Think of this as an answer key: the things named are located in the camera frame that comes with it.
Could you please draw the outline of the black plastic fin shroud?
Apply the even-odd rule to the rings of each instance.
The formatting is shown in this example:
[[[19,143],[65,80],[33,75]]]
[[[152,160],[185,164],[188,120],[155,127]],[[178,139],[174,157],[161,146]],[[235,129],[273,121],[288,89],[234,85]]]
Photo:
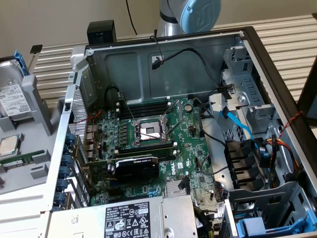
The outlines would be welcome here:
[[[254,141],[227,140],[224,154],[235,189],[259,191],[264,187],[264,173],[259,167]]]

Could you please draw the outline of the green Dell motherboard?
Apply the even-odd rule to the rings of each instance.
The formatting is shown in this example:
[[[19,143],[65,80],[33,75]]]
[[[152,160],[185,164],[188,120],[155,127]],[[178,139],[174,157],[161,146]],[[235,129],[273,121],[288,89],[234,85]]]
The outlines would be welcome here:
[[[176,108],[167,113],[168,135],[173,143],[141,148],[131,146],[131,120],[162,115],[176,100],[108,108],[92,114],[86,130],[88,163],[140,156],[159,158],[158,178],[132,182],[95,181],[86,164],[84,174],[91,187],[92,206],[159,196],[167,198],[166,183],[182,180],[188,184],[196,212],[209,219],[222,217],[226,193],[215,181],[222,169],[212,167],[208,148],[210,138],[200,127],[202,119],[208,116],[206,106],[201,106],[197,99],[180,98],[183,121],[179,122]],[[191,113],[185,112],[186,104],[193,107]]]

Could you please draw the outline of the dark object beside case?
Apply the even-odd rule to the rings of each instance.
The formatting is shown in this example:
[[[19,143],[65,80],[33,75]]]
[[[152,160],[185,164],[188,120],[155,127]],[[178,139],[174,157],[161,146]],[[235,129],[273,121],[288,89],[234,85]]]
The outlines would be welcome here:
[[[315,57],[297,105],[307,118],[317,120],[317,56]]]

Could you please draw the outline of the open Dell PC case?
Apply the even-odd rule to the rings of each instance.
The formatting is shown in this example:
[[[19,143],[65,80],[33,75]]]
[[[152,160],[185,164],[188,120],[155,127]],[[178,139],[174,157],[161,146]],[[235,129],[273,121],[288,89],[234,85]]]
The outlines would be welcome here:
[[[317,217],[317,140],[253,28],[87,46],[74,67],[40,238],[47,238],[53,212],[92,206],[84,174],[92,114],[180,98],[207,107],[200,127],[226,193],[220,219],[194,210],[198,238],[239,238],[236,224],[246,218],[260,217],[272,229],[310,209]],[[227,140],[249,139],[264,173],[259,191],[234,188],[224,154]]]

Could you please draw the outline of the CPU socket cover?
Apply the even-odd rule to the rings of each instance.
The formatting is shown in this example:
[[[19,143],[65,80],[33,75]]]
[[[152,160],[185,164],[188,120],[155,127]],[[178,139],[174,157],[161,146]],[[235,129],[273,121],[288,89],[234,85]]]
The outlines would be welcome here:
[[[173,103],[171,103],[170,106],[168,106],[167,110],[160,116],[161,119],[165,119],[168,112],[170,112],[172,109],[176,108],[178,111],[178,118],[179,122],[183,121],[183,112],[182,112],[182,105],[180,103],[180,100],[177,99]]]

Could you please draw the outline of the grey parts rack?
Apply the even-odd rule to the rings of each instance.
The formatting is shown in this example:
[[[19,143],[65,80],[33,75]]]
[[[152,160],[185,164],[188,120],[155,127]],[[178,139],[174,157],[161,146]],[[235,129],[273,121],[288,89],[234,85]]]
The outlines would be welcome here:
[[[47,102],[39,94],[37,79],[34,75],[23,78],[22,89],[30,96],[34,106],[32,117],[13,121],[10,117],[0,115],[0,140],[20,135],[18,155],[40,150],[44,150],[44,153],[34,156],[34,162],[24,166],[5,169],[0,165],[0,196],[44,184],[47,181],[62,113],[64,98],[58,98],[57,104],[49,108]]]

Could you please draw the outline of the grey power supply unit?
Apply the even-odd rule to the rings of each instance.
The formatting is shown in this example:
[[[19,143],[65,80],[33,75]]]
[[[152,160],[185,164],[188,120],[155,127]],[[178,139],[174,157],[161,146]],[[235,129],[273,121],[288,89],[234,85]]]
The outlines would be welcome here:
[[[153,197],[53,212],[47,238],[198,238],[191,197]]]

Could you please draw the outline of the black graphics card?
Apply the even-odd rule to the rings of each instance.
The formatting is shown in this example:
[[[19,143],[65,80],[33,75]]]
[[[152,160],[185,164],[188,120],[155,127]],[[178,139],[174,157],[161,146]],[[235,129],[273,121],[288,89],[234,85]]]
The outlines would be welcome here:
[[[87,164],[92,179],[132,182],[159,177],[159,158],[154,156],[130,157],[110,161],[95,161]]]

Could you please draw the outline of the green RAM stick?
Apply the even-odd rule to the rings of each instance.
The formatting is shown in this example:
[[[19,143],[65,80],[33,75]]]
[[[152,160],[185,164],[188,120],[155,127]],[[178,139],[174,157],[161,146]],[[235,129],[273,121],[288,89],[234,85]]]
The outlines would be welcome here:
[[[24,154],[24,155],[17,155],[6,159],[0,160],[0,165],[2,165],[5,169],[11,169],[19,166],[24,166],[27,164],[31,164],[34,162],[33,157],[36,155],[43,154],[44,150]]]

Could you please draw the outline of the CPU socket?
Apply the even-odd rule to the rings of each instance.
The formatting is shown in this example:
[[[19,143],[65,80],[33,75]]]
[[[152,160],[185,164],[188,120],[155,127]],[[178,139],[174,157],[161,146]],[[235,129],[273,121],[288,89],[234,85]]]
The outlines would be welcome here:
[[[131,120],[132,147],[153,147],[173,143],[168,135],[167,115],[152,116]]]

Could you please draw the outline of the silver CPU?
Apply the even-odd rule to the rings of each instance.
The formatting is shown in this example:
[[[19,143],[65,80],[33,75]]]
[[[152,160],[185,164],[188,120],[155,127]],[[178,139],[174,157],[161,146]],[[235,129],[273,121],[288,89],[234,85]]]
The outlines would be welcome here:
[[[18,155],[20,135],[13,135],[0,140],[0,157],[11,157]]]

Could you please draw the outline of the black box behind case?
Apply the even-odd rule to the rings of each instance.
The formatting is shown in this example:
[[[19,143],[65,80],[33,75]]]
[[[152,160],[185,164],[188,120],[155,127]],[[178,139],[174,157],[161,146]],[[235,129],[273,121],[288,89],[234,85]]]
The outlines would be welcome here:
[[[90,22],[87,28],[89,45],[117,42],[114,20]]]

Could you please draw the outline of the silver chipset heat sink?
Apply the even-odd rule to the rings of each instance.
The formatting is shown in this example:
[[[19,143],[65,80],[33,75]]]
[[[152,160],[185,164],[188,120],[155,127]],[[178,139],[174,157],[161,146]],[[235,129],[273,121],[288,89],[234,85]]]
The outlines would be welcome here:
[[[167,182],[165,188],[165,194],[168,198],[190,195],[188,184],[182,180]]]

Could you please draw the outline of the blue disk carrier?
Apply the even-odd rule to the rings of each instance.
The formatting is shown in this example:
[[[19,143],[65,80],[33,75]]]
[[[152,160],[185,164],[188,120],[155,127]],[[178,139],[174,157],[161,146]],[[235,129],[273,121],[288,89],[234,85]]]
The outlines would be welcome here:
[[[236,224],[236,229],[239,238],[276,238],[298,235],[316,231],[317,217],[310,209],[305,218],[299,218],[290,225],[272,229],[266,229],[260,217],[246,218]]]

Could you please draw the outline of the hard disk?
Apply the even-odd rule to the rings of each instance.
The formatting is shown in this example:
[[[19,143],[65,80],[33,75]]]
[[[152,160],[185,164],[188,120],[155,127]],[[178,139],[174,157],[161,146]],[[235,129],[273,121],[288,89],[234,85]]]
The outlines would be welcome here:
[[[22,89],[23,78],[29,75],[25,60],[18,51],[0,58],[0,115],[13,121],[32,117],[34,106]]]

